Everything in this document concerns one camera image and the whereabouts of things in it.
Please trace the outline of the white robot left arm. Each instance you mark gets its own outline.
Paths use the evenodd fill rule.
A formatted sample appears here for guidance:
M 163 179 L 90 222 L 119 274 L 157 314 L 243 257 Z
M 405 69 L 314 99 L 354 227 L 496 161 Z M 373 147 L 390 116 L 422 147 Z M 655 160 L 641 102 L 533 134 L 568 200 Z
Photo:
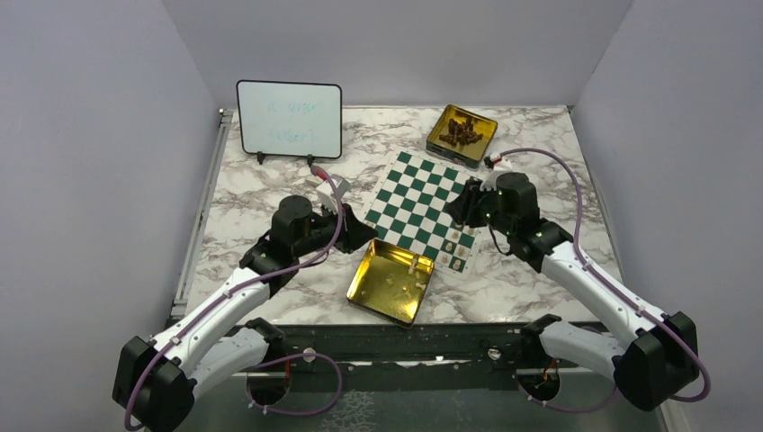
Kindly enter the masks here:
M 217 292 L 154 337 L 133 337 L 122 347 L 112 399 L 125 410 L 125 429 L 173 431 L 195 401 L 228 376 L 255 365 L 276 367 L 283 357 L 281 330 L 258 318 L 234 336 L 229 331 L 332 248 L 349 254 L 377 235 L 347 203 L 315 213 L 304 196 L 282 199 L 271 228 Z

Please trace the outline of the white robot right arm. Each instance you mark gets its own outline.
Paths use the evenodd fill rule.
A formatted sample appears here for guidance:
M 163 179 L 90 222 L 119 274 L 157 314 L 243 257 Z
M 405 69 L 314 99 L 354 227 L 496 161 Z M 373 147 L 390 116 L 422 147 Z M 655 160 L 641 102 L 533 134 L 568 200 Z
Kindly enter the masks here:
M 520 331 L 519 354 L 529 365 L 567 360 L 610 380 L 635 408 L 650 411 L 701 374 L 696 325 L 640 300 L 590 260 L 574 237 L 540 214 L 527 175 L 491 182 L 471 178 L 444 207 L 458 225 L 505 236 L 511 255 L 561 285 L 606 327 L 605 334 L 546 314 Z

